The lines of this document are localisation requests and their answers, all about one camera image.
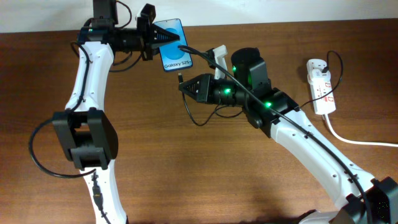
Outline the blue screen Galaxy smartphone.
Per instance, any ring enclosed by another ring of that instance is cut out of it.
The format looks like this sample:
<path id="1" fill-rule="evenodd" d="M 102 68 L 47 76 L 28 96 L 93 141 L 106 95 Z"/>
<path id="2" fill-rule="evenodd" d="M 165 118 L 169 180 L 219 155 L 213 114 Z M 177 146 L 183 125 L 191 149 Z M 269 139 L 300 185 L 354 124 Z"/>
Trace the blue screen Galaxy smartphone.
<path id="1" fill-rule="evenodd" d="M 180 19 L 169 19 L 155 22 L 155 25 L 166 31 L 177 34 L 180 40 L 164 45 L 159 48 L 160 57 L 165 72 L 183 70 L 193 66 L 192 57 L 189 53 L 181 51 L 179 45 L 187 45 L 183 25 Z"/>

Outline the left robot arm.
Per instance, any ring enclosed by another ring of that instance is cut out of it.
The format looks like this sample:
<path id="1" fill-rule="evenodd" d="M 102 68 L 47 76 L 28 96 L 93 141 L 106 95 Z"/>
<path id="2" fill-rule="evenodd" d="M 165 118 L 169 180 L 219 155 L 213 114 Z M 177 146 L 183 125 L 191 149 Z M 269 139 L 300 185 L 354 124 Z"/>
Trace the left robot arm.
<path id="1" fill-rule="evenodd" d="M 65 111 L 53 115 L 63 153 L 80 171 L 89 190 L 96 223 L 127 223 L 115 178 L 118 135 L 104 112 L 104 96 L 116 52 L 138 52 L 152 60 L 161 46 L 180 40 L 153 23 L 155 7 L 146 4 L 137 27 L 118 26 L 116 0 L 94 1 L 93 17 L 77 37 L 79 67 Z"/>

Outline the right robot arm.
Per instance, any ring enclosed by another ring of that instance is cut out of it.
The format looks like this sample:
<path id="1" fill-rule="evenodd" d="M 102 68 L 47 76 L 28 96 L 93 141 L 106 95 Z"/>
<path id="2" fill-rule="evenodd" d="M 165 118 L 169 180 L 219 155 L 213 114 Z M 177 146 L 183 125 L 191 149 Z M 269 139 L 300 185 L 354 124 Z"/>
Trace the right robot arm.
<path id="1" fill-rule="evenodd" d="M 311 210 L 298 223 L 397 223 L 397 182 L 377 180 L 342 154 L 309 121 L 286 93 L 271 86 L 267 66 L 257 48 L 236 51 L 233 71 L 208 53 L 181 45 L 224 73 L 205 73 L 184 81 L 179 90 L 198 103 L 240 106 L 248 122 L 291 152 L 318 180 L 332 199 L 335 212 Z"/>

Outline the white USB charger plug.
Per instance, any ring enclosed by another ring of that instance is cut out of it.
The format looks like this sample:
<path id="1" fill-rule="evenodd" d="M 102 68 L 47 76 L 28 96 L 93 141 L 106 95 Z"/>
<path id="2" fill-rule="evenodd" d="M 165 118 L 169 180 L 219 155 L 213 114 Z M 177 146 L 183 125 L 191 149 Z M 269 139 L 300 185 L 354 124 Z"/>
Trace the white USB charger plug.
<path id="1" fill-rule="evenodd" d="M 328 82 L 331 80 L 331 73 L 328 67 L 325 67 L 323 69 L 312 67 L 308 71 L 307 79 L 309 84 L 311 85 L 318 82 Z"/>

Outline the white power strip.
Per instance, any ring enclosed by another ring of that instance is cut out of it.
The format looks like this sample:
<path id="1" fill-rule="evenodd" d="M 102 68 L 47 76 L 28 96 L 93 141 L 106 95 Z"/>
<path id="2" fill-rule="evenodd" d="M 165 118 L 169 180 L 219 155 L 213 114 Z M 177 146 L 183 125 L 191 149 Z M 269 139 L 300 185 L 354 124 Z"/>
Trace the white power strip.
<path id="1" fill-rule="evenodd" d="M 312 67 L 323 69 L 326 67 L 326 62 L 322 59 L 310 59 L 307 62 L 307 74 Z M 330 114 L 336 110 L 333 93 L 330 93 L 332 88 L 331 81 L 310 84 L 312 103 L 316 114 Z"/>

